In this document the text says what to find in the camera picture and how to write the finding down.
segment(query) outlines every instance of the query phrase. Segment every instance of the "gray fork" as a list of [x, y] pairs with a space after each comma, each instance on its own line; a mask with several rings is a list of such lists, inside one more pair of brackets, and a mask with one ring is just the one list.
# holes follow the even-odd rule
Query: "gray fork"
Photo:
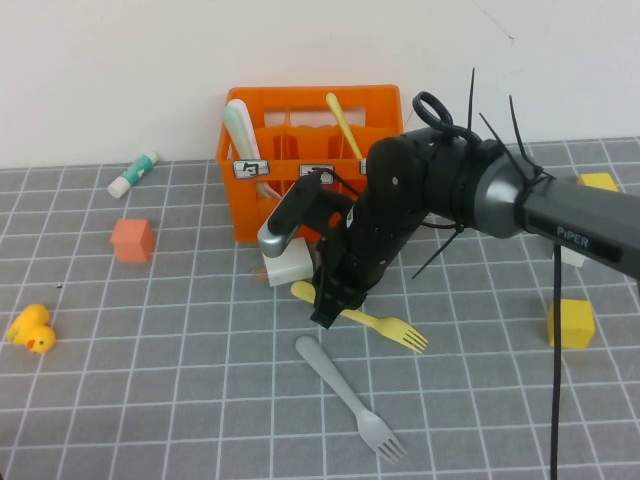
[[405, 449], [384, 421], [362, 404], [318, 341], [304, 335], [296, 340], [296, 350], [351, 409], [367, 445], [390, 463], [400, 460]]

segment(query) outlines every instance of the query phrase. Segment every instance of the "table surface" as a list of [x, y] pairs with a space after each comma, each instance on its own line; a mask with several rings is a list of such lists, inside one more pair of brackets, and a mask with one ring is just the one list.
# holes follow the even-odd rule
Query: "table surface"
[[[558, 177], [610, 172], [640, 194], [637, 139], [528, 145]], [[45, 355], [0, 346], [0, 472], [8, 480], [547, 478], [552, 351], [548, 242], [465, 232], [416, 280], [447, 232], [416, 233], [365, 303], [430, 340], [414, 355], [339, 319], [321, 330], [236, 245], [213, 162], [160, 163], [125, 197], [123, 166], [0, 172], [0, 332], [51, 309]], [[122, 217], [151, 221], [149, 264], [114, 261]], [[640, 478], [635, 283], [595, 262], [564, 269], [596, 335], [565, 351], [562, 479]], [[317, 336], [408, 455], [379, 461], [350, 412], [294, 349]]]

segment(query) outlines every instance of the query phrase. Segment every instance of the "yellow spoon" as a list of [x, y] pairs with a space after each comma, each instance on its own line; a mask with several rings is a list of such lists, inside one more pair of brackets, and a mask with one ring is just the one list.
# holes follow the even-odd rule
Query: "yellow spoon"
[[331, 109], [333, 116], [336, 117], [336, 121], [342, 130], [347, 142], [349, 142], [349, 146], [351, 150], [353, 150], [356, 158], [362, 158], [362, 153], [360, 153], [360, 149], [358, 148], [358, 144], [356, 143], [356, 139], [353, 137], [353, 133], [351, 133], [351, 129], [349, 128], [349, 124], [347, 123], [347, 119], [344, 116], [344, 112], [342, 111], [342, 107], [338, 102], [338, 98], [333, 93], [327, 93], [327, 105]]

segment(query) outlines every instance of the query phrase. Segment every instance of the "yellow fork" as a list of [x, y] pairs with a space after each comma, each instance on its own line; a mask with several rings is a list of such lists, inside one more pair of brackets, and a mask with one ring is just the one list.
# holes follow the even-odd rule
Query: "yellow fork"
[[[303, 281], [294, 282], [291, 285], [291, 293], [294, 297], [311, 304], [316, 296], [313, 285]], [[396, 317], [376, 318], [360, 310], [343, 310], [340, 315], [371, 327], [383, 337], [398, 342], [416, 353], [424, 353], [424, 349], [429, 343], [415, 328]]]

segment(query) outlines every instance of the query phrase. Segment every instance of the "orange cube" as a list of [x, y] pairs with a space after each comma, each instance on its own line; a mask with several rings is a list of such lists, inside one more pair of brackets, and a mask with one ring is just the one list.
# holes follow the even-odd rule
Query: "orange cube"
[[111, 243], [119, 262], [148, 262], [154, 243], [149, 220], [121, 218], [113, 229]]

